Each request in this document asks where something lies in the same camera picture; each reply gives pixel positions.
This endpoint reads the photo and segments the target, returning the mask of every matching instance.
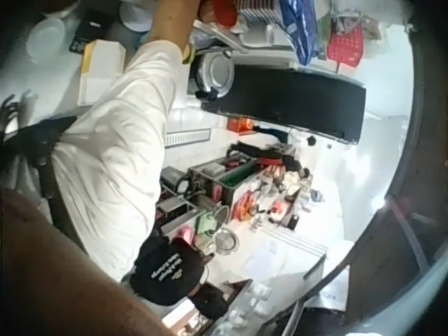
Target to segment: plastic bag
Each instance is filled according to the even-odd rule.
[[[314,0],[280,0],[280,7],[299,63],[307,65],[319,51]]]

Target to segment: white bowl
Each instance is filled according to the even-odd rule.
[[[40,21],[30,31],[27,40],[27,53],[35,61],[48,60],[61,50],[64,37],[63,21],[49,17]]]

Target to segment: white long-sleeve shirt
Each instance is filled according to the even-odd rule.
[[[167,114],[181,63],[173,43],[142,46],[52,154],[59,189],[87,253],[116,281],[131,270],[153,228]],[[36,172],[17,169],[5,186],[28,196],[50,219]]]

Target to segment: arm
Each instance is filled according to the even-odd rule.
[[[148,41],[171,41],[183,51],[199,4],[200,0],[160,0]]]
[[[171,335],[25,198],[0,197],[1,310],[31,327],[28,335]]]

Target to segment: black cap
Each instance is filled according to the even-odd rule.
[[[287,172],[298,172],[302,165],[292,155],[283,155],[281,158]]]
[[[316,142],[317,142],[316,138],[312,135],[307,139],[308,146],[310,147],[315,146]]]
[[[309,178],[309,175],[311,175],[311,172],[310,172],[310,170],[308,169],[308,168],[304,168],[303,169],[303,179],[308,179]]]
[[[190,297],[196,309],[209,320],[216,321],[229,310],[229,303],[224,299],[224,293],[210,283],[204,283],[198,292]]]
[[[203,273],[200,254],[182,238],[175,238],[138,260],[129,282],[137,295],[172,306],[196,287]]]

